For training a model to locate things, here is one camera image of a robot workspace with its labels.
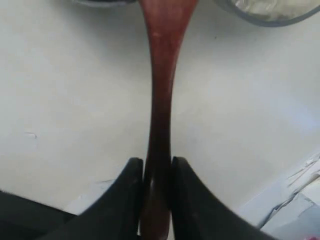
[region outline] white floor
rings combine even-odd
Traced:
[[[263,28],[199,1],[177,66],[172,154],[234,210],[320,149],[319,23]],[[6,1],[0,31],[0,189],[64,208],[145,158],[138,4]]]

